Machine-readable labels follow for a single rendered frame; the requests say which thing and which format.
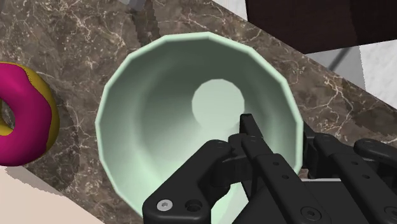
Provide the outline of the dark brown cabinet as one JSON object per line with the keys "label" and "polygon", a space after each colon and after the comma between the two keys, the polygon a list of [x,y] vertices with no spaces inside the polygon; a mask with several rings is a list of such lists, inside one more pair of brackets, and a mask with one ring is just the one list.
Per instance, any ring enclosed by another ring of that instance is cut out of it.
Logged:
{"label": "dark brown cabinet", "polygon": [[397,0],[246,0],[247,19],[302,53],[397,39]]}

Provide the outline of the grey object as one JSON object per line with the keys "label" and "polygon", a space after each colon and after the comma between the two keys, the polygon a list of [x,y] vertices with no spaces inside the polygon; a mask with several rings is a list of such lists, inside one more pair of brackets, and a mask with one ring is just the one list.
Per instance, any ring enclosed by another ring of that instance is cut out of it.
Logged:
{"label": "grey object", "polygon": [[142,10],[146,0],[119,0],[121,3],[130,6],[134,10]]}

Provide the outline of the pale green cup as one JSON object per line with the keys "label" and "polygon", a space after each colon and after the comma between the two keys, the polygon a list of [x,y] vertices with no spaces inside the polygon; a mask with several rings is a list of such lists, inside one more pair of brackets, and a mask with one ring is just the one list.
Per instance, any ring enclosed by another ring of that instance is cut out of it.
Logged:
{"label": "pale green cup", "polygon": [[[251,114],[294,171],[303,120],[286,79],[250,46],[211,32],[170,34],[130,53],[106,83],[95,120],[99,158],[116,193],[143,217],[144,201],[210,140],[228,141]],[[211,209],[231,224],[242,182]]]}

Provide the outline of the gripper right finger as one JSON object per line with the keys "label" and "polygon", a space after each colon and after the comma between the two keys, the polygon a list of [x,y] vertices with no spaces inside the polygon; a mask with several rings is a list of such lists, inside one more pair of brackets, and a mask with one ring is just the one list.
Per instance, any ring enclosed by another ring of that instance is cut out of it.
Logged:
{"label": "gripper right finger", "polygon": [[397,194],[367,164],[371,159],[397,169],[397,150],[373,139],[348,146],[307,124],[304,145],[303,166],[310,178],[338,177],[370,224],[397,224]]}

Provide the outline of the pink frosted donut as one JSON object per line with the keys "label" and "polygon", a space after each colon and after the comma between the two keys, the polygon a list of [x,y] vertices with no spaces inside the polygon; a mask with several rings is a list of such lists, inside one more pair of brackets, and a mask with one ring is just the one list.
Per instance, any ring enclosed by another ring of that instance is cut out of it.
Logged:
{"label": "pink frosted donut", "polygon": [[43,156],[59,127],[46,82],[28,67],[0,62],[0,165],[25,165]]}

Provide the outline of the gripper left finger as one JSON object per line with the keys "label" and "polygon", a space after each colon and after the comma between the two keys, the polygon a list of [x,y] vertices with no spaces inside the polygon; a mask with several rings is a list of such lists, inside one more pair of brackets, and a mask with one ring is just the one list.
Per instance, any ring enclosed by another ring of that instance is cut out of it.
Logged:
{"label": "gripper left finger", "polygon": [[244,181],[251,181],[249,202],[232,224],[331,224],[251,114],[240,116],[238,134],[206,142],[144,201],[144,224],[211,224],[215,203]]}

